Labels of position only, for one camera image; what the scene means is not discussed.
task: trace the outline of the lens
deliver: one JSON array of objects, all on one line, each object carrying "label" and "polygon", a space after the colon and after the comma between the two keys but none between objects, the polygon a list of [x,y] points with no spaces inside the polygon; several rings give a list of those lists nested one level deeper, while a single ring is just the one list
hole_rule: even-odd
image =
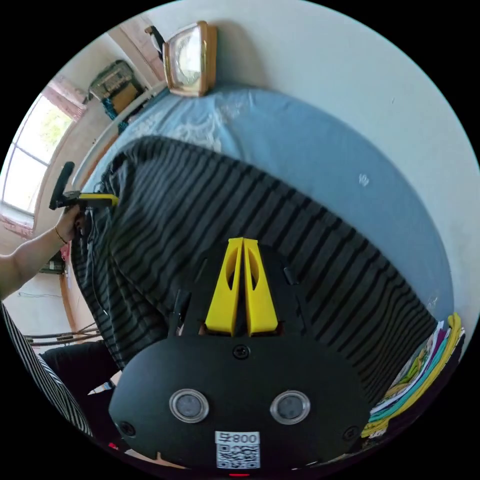
[{"label": "lens", "polygon": [[209,403],[199,391],[183,388],[170,397],[170,411],[188,424],[201,422],[209,413]]},{"label": "lens", "polygon": [[287,390],[271,403],[271,416],[280,424],[294,425],[301,422],[310,412],[309,398],[297,390]]}]

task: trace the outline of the striped blanket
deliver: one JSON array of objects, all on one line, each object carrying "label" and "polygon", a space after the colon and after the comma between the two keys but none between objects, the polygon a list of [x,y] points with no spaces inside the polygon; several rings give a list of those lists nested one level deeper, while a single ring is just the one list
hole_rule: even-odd
[{"label": "striped blanket", "polygon": [[71,261],[121,369],[167,335],[176,293],[198,255],[232,237],[258,239],[288,258],[303,285],[315,338],[351,363],[370,406],[436,328],[374,245],[252,165],[147,136],[115,157],[98,191],[117,195],[119,204],[92,212],[91,233],[73,241]]}]

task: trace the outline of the qr code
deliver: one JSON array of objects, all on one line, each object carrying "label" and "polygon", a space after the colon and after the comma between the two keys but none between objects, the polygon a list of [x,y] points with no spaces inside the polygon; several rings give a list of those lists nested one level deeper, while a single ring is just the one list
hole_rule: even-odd
[{"label": "qr code", "polygon": [[216,466],[219,469],[259,469],[260,445],[217,444]]}]

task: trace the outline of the clock face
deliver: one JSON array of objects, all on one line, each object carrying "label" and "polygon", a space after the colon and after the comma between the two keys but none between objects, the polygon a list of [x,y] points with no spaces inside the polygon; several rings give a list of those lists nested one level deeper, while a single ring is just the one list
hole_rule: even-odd
[{"label": "clock face", "polygon": [[173,82],[184,88],[196,88],[201,68],[200,30],[194,27],[176,38],[170,45],[170,65]]}]

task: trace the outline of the window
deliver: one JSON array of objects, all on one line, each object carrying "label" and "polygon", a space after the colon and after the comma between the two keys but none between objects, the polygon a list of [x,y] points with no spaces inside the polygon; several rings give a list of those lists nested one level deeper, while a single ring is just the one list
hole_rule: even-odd
[{"label": "window", "polygon": [[35,100],[13,137],[0,173],[1,201],[8,210],[33,217],[47,167],[71,123],[43,95]]}]

